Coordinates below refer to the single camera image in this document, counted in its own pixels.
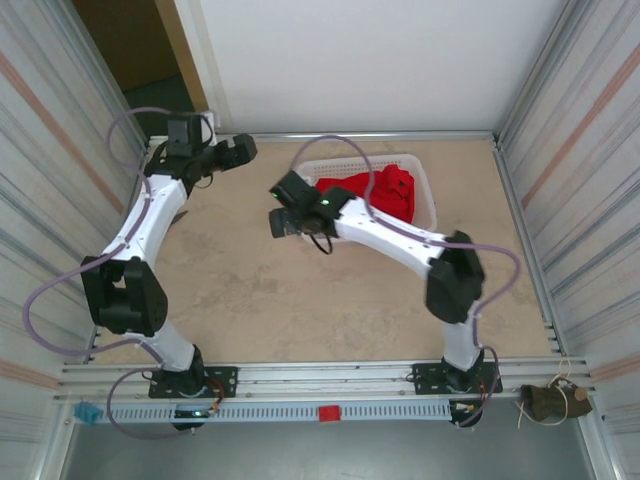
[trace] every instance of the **plastic basket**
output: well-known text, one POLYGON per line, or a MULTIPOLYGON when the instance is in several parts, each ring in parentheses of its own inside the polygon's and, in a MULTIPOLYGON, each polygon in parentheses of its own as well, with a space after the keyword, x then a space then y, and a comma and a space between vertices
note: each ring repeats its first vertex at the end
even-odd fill
MULTIPOLYGON (((424 230, 435 231, 436 206, 433 203, 427 174, 420 160, 409 154, 370 156, 369 160, 374 170, 383 170, 387 165, 397 165, 411 174, 415 180, 415 213, 411 223, 424 230)), ((320 178, 346 178, 366 171, 367 166, 361 157, 310 160, 296 168, 298 175, 304 178, 309 185, 315 185, 320 178)), ((302 235, 302 238, 311 242, 308 235, 302 235)), ((334 243, 346 241, 333 240, 334 243)))

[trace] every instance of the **blue clip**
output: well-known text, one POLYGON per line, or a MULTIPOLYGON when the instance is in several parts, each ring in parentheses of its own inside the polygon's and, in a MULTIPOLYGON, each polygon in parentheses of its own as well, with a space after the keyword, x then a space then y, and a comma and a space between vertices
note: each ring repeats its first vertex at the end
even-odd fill
POLYGON ((94 425, 101 413, 102 410, 85 401, 76 403, 73 409, 73 416, 89 425, 94 425))

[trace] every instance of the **tan tabletop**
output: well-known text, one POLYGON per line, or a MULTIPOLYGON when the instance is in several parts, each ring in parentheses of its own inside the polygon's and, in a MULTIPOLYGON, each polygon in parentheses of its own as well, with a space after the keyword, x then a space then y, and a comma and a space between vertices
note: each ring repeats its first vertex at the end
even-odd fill
MULTIPOLYGON (((364 142, 371 155, 410 153, 423 163, 436 202, 438 231, 462 230, 476 243, 521 254, 511 214, 486 141, 364 142)), ((167 235, 156 273, 178 330, 206 362, 437 359, 440 321, 424 306, 424 282, 412 271, 357 244, 325 256, 295 237, 271 238, 269 188, 286 172, 297 143, 261 143, 249 165, 194 190, 189 213, 167 235)), ((347 145, 321 143, 307 159, 355 156, 347 145)), ((507 257, 480 253, 485 292, 512 271, 507 257)), ((106 332, 102 344, 115 336, 106 332)), ((501 356, 550 355, 530 278, 485 309, 482 342, 501 356)), ((147 363, 121 348, 100 363, 147 363)))

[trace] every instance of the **metal wall panel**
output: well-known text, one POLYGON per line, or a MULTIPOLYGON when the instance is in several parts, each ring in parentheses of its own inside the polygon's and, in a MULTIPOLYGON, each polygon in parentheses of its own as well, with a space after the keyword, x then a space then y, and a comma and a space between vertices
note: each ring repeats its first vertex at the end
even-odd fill
MULTIPOLYGON (((103 143, 122 111, 67 2, 0 3, 0 477, 25 478, 41 441, 65 359, 36 345, 21 308, 41 283, 99 253, 119 229, 134 176, 113 164, 103 143)), ((143 142, 132 123, 114 150, 132 161, 143 142)), ((83 348, 93 332, 81 282, 41 297, 36 329, 83 348)))
POLYGON ((581 5, 535 98, 501 132, 558 313, 629 476, 640 475, 640 3, 581 5))

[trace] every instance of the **doorway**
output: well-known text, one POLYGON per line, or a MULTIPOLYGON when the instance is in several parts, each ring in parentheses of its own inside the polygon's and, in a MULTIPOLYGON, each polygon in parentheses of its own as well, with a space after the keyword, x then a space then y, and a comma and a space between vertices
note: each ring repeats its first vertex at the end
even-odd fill
MULTIPOLYGON (((175 15, 177 19, 173 2, 72 1, 131 108, 152 105, 173 111, 194 110, 161 16, 162 10, 165 18, 175 15)), ((146 137, 166 135, 162 116, 141 114, 136 118, 146 137)))

